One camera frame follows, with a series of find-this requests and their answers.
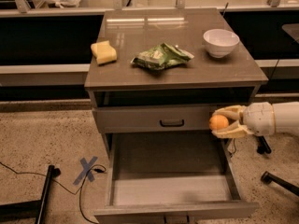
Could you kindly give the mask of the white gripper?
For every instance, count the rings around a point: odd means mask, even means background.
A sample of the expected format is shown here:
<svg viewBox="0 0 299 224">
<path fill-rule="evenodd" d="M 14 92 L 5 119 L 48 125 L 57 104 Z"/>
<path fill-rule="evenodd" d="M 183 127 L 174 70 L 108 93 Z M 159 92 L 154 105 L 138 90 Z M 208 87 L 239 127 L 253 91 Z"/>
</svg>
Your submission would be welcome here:
<svg viewBox="0 0 299 224">
<path fill-rule="evenodd" d="M 267 102 L 244 105 L 230 105 L 214 111 L 213 116 L 222 115 L 236 120 L 224 129 L 213 130 L 212 134 L 220 139 L 234 139 L 250 134 L 264 136 L 275 131 L 274 109 Z"/>
</svg>

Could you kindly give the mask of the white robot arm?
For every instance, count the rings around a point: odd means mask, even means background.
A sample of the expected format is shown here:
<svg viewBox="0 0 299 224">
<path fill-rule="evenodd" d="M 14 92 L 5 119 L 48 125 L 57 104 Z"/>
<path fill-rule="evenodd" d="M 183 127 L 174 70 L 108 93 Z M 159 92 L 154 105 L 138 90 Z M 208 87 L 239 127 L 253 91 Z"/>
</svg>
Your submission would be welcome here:
<svg viewBox="0 0 299 224">
<path fill-rule="evenodd" d="M 223 116 L 232 121 L 225 128 L 210 128 L 212 133 L 221 139 L 275 133 L 299 135 L 298 102 L 231 105 L 215 110 L 210 119 L 214 119 L 215 116 Z"/>
</svg>

